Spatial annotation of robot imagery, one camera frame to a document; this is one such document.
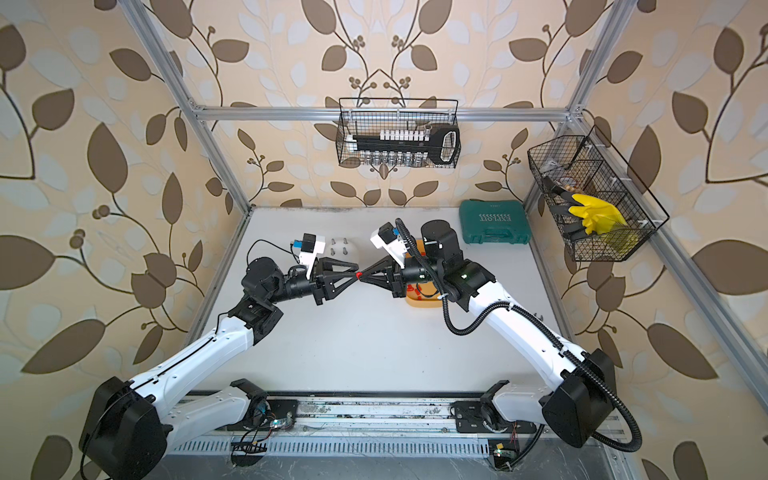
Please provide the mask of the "white dome screw holder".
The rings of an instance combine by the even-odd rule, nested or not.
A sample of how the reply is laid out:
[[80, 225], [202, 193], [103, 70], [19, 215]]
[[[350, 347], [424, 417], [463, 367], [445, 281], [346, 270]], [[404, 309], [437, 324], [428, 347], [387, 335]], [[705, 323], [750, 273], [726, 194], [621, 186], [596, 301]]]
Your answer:
[[348, 263], [360, 263], [360, 254], [356, 244], [348, 237], [327, 238], [324, 255]]

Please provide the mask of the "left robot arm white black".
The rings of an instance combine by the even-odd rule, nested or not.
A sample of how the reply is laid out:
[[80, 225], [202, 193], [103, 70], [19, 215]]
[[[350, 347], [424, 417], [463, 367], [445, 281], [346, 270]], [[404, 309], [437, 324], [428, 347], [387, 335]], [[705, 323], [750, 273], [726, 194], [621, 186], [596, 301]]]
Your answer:
[[123, 381], [112, 377], [95, 391], [79, 447], [113, 479], [142, 479], [174, 447], [227, 425], [249, 430], [274, 416], [266, 392], [241, 378], [226, 388], [185, 402], [204, 379], [264, 340], [283, 313], [281, 302], [312, 297], [332, 300], [357, 279], [358, 266], [330, 257], [281, 271], [269, 257], [251, 261], [243, 296], [207, 334], [146, 372]]

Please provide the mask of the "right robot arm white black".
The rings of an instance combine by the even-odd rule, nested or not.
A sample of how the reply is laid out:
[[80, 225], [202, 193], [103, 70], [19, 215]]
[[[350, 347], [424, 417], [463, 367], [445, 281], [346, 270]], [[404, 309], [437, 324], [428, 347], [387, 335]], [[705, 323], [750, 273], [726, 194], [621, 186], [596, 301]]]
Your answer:
[[358, 277], [395, 298], [410, 285], [431, 283], [452, 334], [468, 336], [488, 325], [528, 361], [545, 392], [534, 397], [500, 382], [488, 392], [493, 414], [545, 426], [576, 448], [589, 439], [621, 452], [641, 448], [640, 426], [619, 398], [615, 367], [602, 350], [587, 352], [526, 310], [491, 271], [464, 256], [447, 221], [429, 221], [421, 234], [415, 240], [402, 219], [376, 229], [371, 243], [387, 255]]

